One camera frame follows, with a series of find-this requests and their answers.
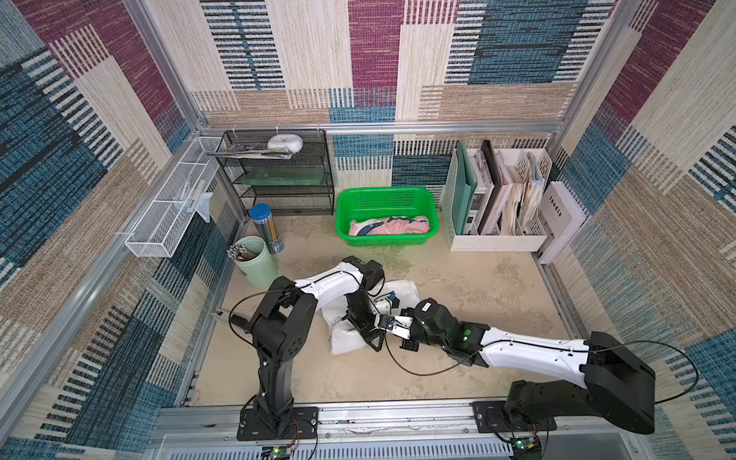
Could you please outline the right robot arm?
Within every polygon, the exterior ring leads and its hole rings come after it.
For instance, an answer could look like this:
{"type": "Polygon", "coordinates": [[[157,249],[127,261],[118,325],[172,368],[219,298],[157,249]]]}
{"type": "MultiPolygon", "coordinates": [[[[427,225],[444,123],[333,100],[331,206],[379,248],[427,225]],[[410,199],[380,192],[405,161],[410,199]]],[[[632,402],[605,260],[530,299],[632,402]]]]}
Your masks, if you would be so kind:
{"type": "Polygon", "coordinates": [[[402,310],[387,324],[404,345],[437,347],[461,365],[515,368],[548,377],[546,383],[512,384],[503,408],[512,423],[596,416],[637,434],[655,430],[656,373],[607,333],[568,340],[516,335],[460,321],[433,299],[402,310]]]}

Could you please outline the white shirt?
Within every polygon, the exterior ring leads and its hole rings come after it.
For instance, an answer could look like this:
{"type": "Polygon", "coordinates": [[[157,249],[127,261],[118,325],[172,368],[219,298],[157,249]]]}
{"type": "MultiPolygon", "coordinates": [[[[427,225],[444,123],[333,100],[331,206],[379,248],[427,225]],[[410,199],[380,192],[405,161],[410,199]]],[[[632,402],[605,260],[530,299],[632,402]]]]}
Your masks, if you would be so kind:
{"type": "MultiPolygon", "coordinates": [[[[383,297],[394,291],[401,308],[414,307],[419,301],[419,291],[414,282],[408,280],[392,281],[385,285],[384,293],[376,300],[376,306],[382,314],[389,314],[388,301],[383,297]]],[[[360,333],[344,316],[348,312],[348,301],[341,296],[324,306],[319,307],[330,332],[331,354],[339,356],[365,348],[367,344],[360,333]]]]}

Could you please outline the pink shark print shorts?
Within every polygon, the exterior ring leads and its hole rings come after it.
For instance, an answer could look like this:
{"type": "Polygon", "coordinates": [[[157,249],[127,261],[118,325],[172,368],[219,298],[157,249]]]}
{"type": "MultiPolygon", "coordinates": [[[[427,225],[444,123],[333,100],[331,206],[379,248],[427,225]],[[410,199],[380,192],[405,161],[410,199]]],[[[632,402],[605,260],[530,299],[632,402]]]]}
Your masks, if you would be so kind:
{"type": "Polygon", "coordinates": [[[357,222],[352,220],[348,235],[350,237],[383,236],[383,235],[424,235],[429,233],[430,223],[425,216],[415,218],[389,217],[372,218],[357,222]]]}

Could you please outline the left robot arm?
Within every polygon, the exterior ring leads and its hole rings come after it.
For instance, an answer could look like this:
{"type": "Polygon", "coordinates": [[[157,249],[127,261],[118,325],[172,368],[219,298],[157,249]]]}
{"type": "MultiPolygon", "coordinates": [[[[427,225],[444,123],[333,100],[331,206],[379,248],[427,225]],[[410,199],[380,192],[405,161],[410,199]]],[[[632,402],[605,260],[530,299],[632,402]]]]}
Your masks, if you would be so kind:
{"type": "Polygon", "coordinates": [[[238,440],[316,439],[318,408],[294,405],[292,361],[306,344],[317,309],[340,297],[348,301],[345,318],[358,337],[381,350],[385,331],[377,327],[379,313],[368,291],[384,281],[381,264],[355,256],[308,280],[274,280],[253,316],[236,322],[251,335],[259,357],[259,391],[241,409],[238,440]]]}

